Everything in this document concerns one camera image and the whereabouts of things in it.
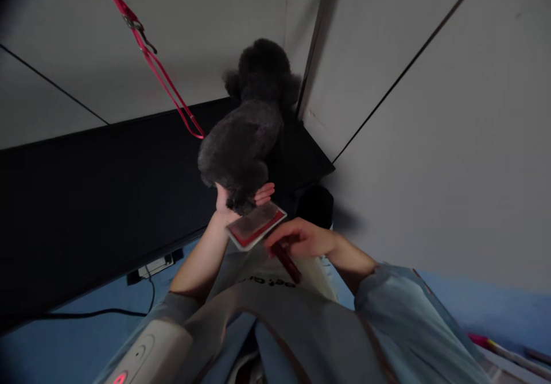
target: electrical cord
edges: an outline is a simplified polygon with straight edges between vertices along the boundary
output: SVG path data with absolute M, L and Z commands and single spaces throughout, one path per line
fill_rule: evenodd
M 148 279 L 149 279 L 149 282 L 151 282 L 151 288 L 153 290 L 153 295 L 151 296 L 151 304 L 149 304 L 149 310 L 148 310 L 148 313 L 150 313 L 152 308 L 153 308 L 153 303 L 155 302 L 155 284 L 153 283 L 153 280 L 151 279 L 151 272 L 149 271 L 147 265 L 145 266 L 145 270 L 148 272 L 148 276 L 149 276 Z
M 145 270 L 148 272 L 148 279 L 151 283 L 152 288 L 152 296 L 151 296 L 151 303 L 149 304 L 148 312 L 136 312 L 136 311 L 128 311 L 127 309 L 122 308 L 107 308 L 107 309 L 101 309 L 99 311 L 94 312 L 84 312 L 84 313 L 64 313 L 64 312 L 52 312 L 52 313 L 44 313 L 37 316 L 28 316 L 26 317 L 29 321 L 39 321 L 39 320 L 61 320 L 61 319 L 83 319 L 83 318 L 92 318 L 98 315 L 103 315 L 106 313 L 118 313 L 122 315 L 129 315 L 129 316 L 138 316 L 138 317 L 145 317 L 151 310 L 153 309 L 153 304 L 155 302 L 155 284 L 153 283 L 153 280 L 151 279 L 151 272 L 148 269 L 148 266 L 145 266 Z

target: curly fur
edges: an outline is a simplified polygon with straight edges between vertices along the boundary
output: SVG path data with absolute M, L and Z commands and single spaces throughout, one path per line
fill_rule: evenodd
M 223 80 L 228 94 L 241 104 L 202 141 L 197 163 L 205 184 L 225 187 L 227 207 L 244 215 L 267 182 L 264 159 L 283 128 L 281 111 L 298 99 L 300 77 L 291 74 L 279 45 L 260 39 L 243 51 L 238 70 L 226 72 Z

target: person's left hand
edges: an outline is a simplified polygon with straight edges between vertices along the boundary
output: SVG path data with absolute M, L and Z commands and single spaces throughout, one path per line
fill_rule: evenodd
M 254 195 L 254 203 L 257 206 L 261 206 L 265 203 L 268 203 L 271 200 L 271 196 L 275 193 L 276 185 L 273 183 L 266 183 L 262 186 Z M 224 216 L 226 224 L 235 222 L 240 216 L 235 213 L 233 210 L 228 209 L 226 206 L 226 201 L 228 200 L 228 190 L 223 188 L 221 185 L 216 183 L 216 189 L 218 190 L 218 197 L 216 198 L 216 211 Z

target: red light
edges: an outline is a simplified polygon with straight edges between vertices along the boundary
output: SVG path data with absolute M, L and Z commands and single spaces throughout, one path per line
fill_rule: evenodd
M 113 381 L 113 384 L 122 384 L 124 383 L 126 379 L 126 371 L 119 375 L 117 378 L 115 378 L 115 381 Z

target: forearm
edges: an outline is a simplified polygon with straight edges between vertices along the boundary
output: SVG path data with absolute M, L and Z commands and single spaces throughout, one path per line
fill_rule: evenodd
M 356 296 L 360 282 L 373 273 L 377 262 L 338 233 L 334 233 L 335 247 L 326 254 L 350 292 Z
M 222 264 L 228 235 L 227 219 L 214 212 L 205 233 L 184 261 L 170 285 L 170 291 L 205 300 Z

